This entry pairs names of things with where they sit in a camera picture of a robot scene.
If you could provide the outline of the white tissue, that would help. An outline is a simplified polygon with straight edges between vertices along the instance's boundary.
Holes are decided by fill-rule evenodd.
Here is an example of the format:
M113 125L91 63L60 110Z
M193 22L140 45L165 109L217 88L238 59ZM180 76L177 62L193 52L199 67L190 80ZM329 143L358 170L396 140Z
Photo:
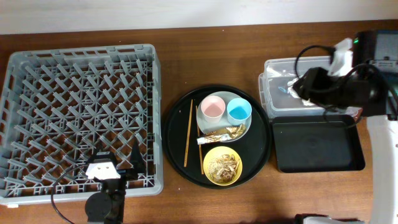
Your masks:
M309 100L304 100L299 97L298 93L293 89L293 85L297 80L298 78L294 78L293 80L287 82L287 93L290 94L293 98L299 99L304 106L315 106L315 104L310 102Z

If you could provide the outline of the yellow bowl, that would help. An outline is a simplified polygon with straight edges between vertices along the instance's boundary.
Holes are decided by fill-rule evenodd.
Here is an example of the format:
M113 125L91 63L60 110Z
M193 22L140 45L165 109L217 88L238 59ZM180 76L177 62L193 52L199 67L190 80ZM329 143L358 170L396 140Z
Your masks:
M206 153L203 171L210 182L227 187L240 178L243 172L243 161L235 150L218 146Z

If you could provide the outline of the gold snack wrapper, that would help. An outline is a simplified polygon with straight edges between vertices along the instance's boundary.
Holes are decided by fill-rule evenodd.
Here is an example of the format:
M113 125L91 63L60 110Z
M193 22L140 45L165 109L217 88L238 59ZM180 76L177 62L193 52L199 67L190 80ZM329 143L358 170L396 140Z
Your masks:
M246 126L240 124L239 126L230 126L221 128L216 131L204 134L197 138L197 144L209 144L214 142L230 142L240 138L246 131Z

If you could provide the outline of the food scraps and rice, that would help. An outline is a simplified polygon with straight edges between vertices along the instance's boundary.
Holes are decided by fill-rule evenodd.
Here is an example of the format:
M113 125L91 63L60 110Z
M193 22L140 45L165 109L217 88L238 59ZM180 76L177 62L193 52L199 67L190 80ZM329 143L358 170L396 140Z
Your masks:
M240 159L237 159L233 154L223 154L211 159L208 164L211 180L218 184L231 182L237 175L240 164Z

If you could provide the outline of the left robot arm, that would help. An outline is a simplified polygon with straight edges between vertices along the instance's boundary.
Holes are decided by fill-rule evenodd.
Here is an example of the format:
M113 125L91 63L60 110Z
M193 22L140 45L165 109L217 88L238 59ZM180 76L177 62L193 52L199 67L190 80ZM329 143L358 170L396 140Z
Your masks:
M134 141L131 149L129 169L117 169L117 159L113 152L104 151L99 144L88 159L85 174L89 179L100 182L101 190L88 198L85 213L88 223L122 223L126 184L137 180L139 174L146 171L146 165L139 150L139 143Z

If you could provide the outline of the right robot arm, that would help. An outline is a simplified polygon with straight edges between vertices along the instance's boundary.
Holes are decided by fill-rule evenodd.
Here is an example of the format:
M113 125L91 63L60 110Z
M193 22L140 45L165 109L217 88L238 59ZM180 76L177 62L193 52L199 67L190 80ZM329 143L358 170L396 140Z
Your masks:
M358 32L333 47L329 69L297 74L298 96L326 112L362 108L373 154L371 223L397 223L397 31Z

